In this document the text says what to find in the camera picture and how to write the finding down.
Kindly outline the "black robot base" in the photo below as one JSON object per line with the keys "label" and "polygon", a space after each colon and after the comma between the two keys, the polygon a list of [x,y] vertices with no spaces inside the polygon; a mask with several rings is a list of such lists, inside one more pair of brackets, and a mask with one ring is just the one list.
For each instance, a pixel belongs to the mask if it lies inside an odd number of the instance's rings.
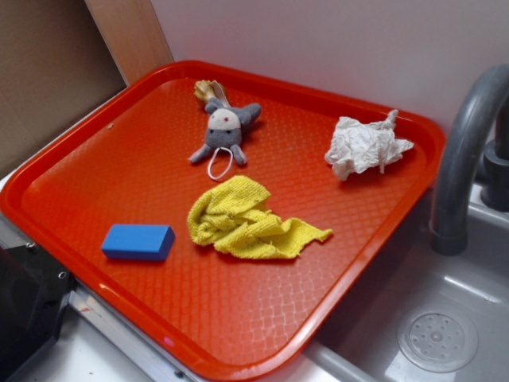
{"label": "black robot base", "polygon": [[1,250],[1,380],[11,381],[60,336],[74,279],[36,244]]}

